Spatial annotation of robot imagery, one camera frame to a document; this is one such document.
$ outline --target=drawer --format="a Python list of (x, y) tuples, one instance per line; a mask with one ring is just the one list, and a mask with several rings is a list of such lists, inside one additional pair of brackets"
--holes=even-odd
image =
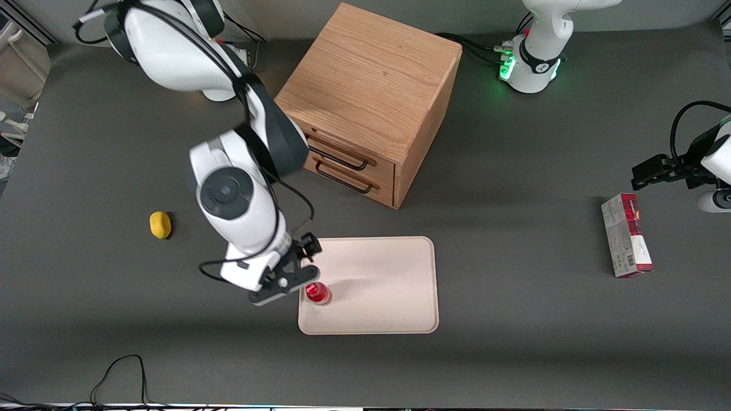
[(395, 166), (392, 162), (339, 146), (323, 137), (321, 132), (305, 132), (305, 137), (313, 158), (340, 165), (341, 169), (351, 171), (351, 175), (393, 187)]
[(313, 153), (310, 153), (307, 157), (305, 168), (381, 204), (393, 207), (393, 187), (391, 184), (369, 180), (337, 163), (319, 157), (316, 158)]

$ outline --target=cabinet top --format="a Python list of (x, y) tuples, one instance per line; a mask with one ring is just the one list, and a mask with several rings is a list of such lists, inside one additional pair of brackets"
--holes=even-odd
[(397, 164), (462, 47), (341, 3), (276, 102), (295, 120)]

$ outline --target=gray table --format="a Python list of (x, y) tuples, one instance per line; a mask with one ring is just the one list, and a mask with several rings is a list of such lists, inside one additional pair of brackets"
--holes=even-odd
[[(272, 92), (307, 47), (262, 48)], [(295, 297), (257, 308), (197, 273), (225, 244), (194, 201), (188, 149), (235, 126), (240, 105), (160, 88), (108, 49), (53, 55), (0, 203), (3, 391), (77, 401), (137, 352), (157, 401), (731, 407), (731, 219), (698, 211), (680, 183), (641, 192), (656, 272), (621, 280), (599, 213), (631, 189), (634, 164), (667, 151), (680, 107), (731, 102), (718, 23), (576, 34), (556, 82), (531, 96), (465, 56), (400, 211), (288, 178), (320, 237), (433, 240), (441, 322), (416, 336), (305, 336)], [(683, 147), (721, 117), (689, 113)], [(305, 215), (280, 193), (290, 221)], [(155, 210), (176, 215), (169, 241), (148, 231)], [(100, 399), (136, 401), (138, 384), (121, 364)]]

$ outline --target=green light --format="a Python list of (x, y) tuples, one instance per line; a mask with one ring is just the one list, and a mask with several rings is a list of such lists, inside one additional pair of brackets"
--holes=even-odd
[(512, 74), (513, 67), (515, 67), (515, 57), (511, 56), (510, 60), (503, 63), (503, 67), (500, 69), (500, 77), (503, 80), (509, 79)]
[(553, 74), (550, 75), (551, 80), (556, 78), (556, 73), (558, 72), (558, 66), (560, 66), (560, 65), (561, 65), (561, 59), (558, 59), (558, 61), (556, 62), (556, 67), (553, 68)]

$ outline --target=wall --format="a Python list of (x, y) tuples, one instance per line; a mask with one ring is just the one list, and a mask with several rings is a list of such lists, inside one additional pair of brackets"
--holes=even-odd
[[(224, 9), (267, 38), (312, 38), (340, 0), (221, 0)], [(350, 4), (426, 31), (459, 34), (514, 30), (526, 10), (518, 0), (349, 0)], [(90, 0), (17, 0), (61, 41), (74, 41), (71, 25)], [(668, 29), (708, 18), (724, 0), (624, 0), (616, 7), (574, 14), (578, 31)], [(98, 37), (101, 23), (84, 28)], [(235, 28), (222, 38), (243, 39)]]

